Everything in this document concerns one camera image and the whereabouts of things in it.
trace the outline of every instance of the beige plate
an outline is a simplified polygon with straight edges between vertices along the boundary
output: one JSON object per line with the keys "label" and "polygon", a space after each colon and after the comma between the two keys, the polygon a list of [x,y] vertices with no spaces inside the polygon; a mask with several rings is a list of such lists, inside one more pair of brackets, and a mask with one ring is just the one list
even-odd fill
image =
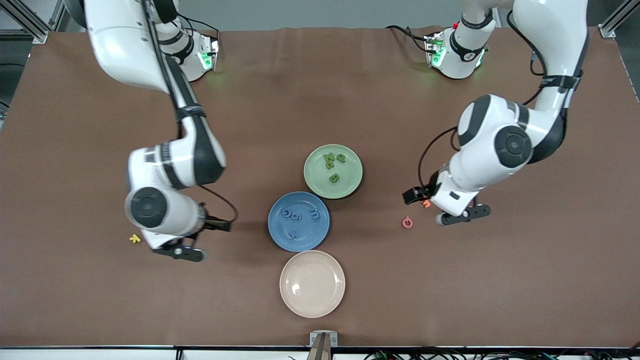
{"label": "beige plate", "polygon": [[282,300],[305,318],[331,313],[340,304],[344,287],[344,272],[338,261],[318,250],[295,255],[280,275]]}

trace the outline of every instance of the floor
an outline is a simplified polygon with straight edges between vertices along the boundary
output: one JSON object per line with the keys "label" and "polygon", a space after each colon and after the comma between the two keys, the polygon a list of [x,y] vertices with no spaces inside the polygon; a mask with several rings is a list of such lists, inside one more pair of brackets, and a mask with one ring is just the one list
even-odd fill
{"label": "floor", "polygon": [[[620,3],[621,0],[589,0],[588,25],[596,26],[601,23]],[[390,24],[412,27],[432,24],[448,26],[459,19],[460,11],[458,2],[453,0],[199,0],[183,1],[180,4],[180,12],[184,15],[209,22],[222,31],[284,27],[383,28]],[[6,14],[0,14],[0,29],[14,28],[15,24],[7,24],[6,19]],[[634,13],[616,30],[620,53],[635,84],[640,84],[639,30],[640,12]],[[0,64],[25,64],[31,51],[31,42],[1,39],[2,37]],[[16,65],[0,65],[1,102],[10,105],[22,70],[22,67]]]}

